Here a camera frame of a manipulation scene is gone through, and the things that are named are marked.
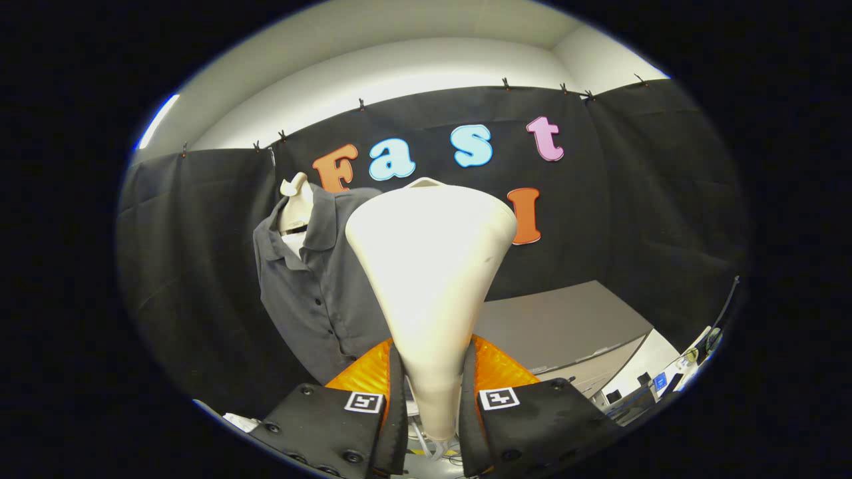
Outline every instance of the screw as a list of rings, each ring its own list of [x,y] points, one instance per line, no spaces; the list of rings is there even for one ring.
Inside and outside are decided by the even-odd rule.
[[[354,451],[347,451],[343,455],[343,459],[348,463],[359,464],[364,460],[364,457]]]

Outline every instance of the pink letter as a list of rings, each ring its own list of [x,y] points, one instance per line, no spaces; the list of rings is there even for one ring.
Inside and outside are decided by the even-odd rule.
[[[559,127],[547,122],[547,117],[538,117],[527,125],[527,131],[535,135],[538,154],[547,161],[558,161],[565,154],[561,147],[553,145],[553,134],[559,133]]]

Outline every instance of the black fabric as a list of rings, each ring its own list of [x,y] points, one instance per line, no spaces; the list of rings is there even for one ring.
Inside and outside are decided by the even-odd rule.
[[[564,158],[541,158],[527,124],[546,116],[559,126],[554,143]],[[458,126],[483,124],[491,132],[491,160],[463,168],[453,155],[450,134]],[[376,181],[369,173],[370,148],[389,138],[408,143],[417,165],[406,178]],[[474,188],[502,200],[517,188],[537,188],[538,230],[542,238],[512,246],[497,272],[486,300],[504,299],[600,280],[609,254],[609,192],[600,145],[583,100],[560,90],[473,87],[431,91],[367,105],[364,112],[338,114],[287,136],[272,145],[278,181],[303,171],[321,184],[315,159],[352,144],[358,158],[350,163],[353,179],[346,188],[386,192],[421,176]]]
[[[648,84],[586,102],[612,192],[602,283],[683,351],[748,269],[751,229],[734,161],[707,117],[674,82]]]
[[[269,151],[214,150],[132,165],[119,200],[130,316],[176,384],[219,413],[263,418],[314,381],[260,301],[251,232],[274,191]]]
[[[409,95],[327,118],[271,148],[280,182],[303,171],[320,184],[315,159],[351,143],[346,188],[389,191],[415,178],[479,189],[506,202],[516,188],[540,192],[542,239],[513,245],[494,278],[492,301],[599,280],[679,350],[716,319],[731,280],[747,270],[745,199],[734,162],[698,106],[671,80],[596,95],[499,87]],[[565,150],[543,160],[526,125],[546,116]],[[479,167],[453,159],[450,133],[484,124],[493,156]],[[376,181],[370,148],[401,138],[417,165],[406,178]]]

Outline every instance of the ceiling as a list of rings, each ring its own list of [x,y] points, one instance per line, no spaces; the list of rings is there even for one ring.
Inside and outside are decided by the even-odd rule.
[[[529,0],[330,0],[237,44],[192,78],[135,161],[180,151],[262,89],[359,49],[419,38],[488,38],[553,49],[581,22]]]

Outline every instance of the white wall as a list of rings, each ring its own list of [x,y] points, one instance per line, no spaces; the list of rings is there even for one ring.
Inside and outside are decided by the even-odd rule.
[[[562,61],[578,85],[575,91],[603,93],[643,80],[668,78],[627,47],[595,28],[583,24],[568,33],[553,53]]]
[[[469,86],[577,87],[552,52],[482,38],[386,43],[340,55],[273,84],[233,109],[190,148],[246,148],[333,115],[405,95]]]

